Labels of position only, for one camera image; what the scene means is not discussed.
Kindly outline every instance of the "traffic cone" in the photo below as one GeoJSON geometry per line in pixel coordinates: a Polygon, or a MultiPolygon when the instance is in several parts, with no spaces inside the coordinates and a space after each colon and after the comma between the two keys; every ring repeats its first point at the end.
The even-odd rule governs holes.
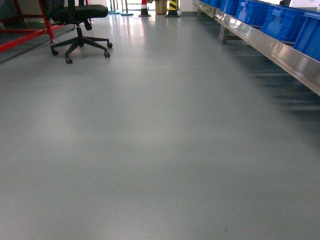
{"type": "Polygon", "coordinates": [[[177,0],[170,0],[168,14],[165,15],[166,18],[178,18],[178,5],[177,0]]]}
{"type": "Polygon", "coordinates": [[[141,1],[141,14],[139,17],[151,17],[151,15],[148,14],[147,0],[141,1]]]}

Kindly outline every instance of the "stainless steel rail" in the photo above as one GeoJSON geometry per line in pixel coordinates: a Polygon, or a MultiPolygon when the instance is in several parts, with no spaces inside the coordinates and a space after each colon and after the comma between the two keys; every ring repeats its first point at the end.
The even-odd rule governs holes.
{"type": "MultiPolygon", "coordinates": [[[[199,11],[206,13],[253,48],[265,55],[275,64],[298,79],[301,83],[320,95],[320,62],[309,57],[293,47],[270,37],[259,29],[243,23],[216,7],[209,6],[202,1],[193,0],[199,11]]],[[[220,34],[224,42],[226,37],[220,34]]]]}

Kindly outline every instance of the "orange and white traffic cone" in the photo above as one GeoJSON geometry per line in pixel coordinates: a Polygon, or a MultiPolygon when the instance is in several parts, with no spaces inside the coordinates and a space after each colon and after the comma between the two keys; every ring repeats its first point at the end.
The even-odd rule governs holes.
{"type": "Polygon", "coordinates": [[[139,15],[139,17],[151,17],[151,15],[148,14],[147,0],[142,0],[141,14],[139,15]]]}

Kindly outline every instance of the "office chair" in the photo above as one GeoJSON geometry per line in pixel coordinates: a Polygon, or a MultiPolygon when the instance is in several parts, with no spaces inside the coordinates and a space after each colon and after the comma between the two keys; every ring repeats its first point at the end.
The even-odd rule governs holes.
{"type": "Polygon", "coordinates": [[[108,15],[108,8],[103,5],[93,4],[84,5],[84,0],[79,0],[79,6],[75,6],[75,0],[68,0],[68,6],[65,7],[65,0],[40,0],[46,16],[58,22],[59,25],[76,25],[77,37],[54,44],[51,46],[51,51],[54,56],[59,52],[55,49],[61,46],[70,45],[69,49],[65,52],[65,61],[67,64],[72,64],[72,59],[69,55],[77,47],[83,47],[84,44],[91,45],[96,48],[104,50],[104,57],[110,58],[108,49],[96,42],[106,41],[106,46],[112,48],[112,43],[107,38],[83,36],[80,24],[84,23],[86,30],[92,30],[88,19],[90,18],[104,18],[108,15]]]}

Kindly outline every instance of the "blue plastic crate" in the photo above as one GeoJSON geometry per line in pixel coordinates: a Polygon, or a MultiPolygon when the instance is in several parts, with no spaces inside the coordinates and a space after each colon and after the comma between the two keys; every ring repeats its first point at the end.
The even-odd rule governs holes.
{"type": "Polygon", "coordinates": [[[294,43],[304,24],[306,10],[270,5],[261,32],[285,42],[294,43]]]}
{"type": "Polygon", "coordinates": [[[265,23],[269,5],[255,0],[240,0],[235,17],[245,24],[262,27],[265,23]]]}
{"type": "Polygon", "coordinates": [[[215,8],[220,8],[221,0],[212,0],[211,2],[209,2],[209,5],[215,8]]]}
{"type": "Polygon", "coordinates": [[[235,16],[237,13],[240,0],[222,0],[220,10],[231,16],[235,16]]]}
{"type": "Polygon", "coordinates": [[[304,16],[306,20],[293,47],[320,61],[320,13],[306,12],[304,16]]]}

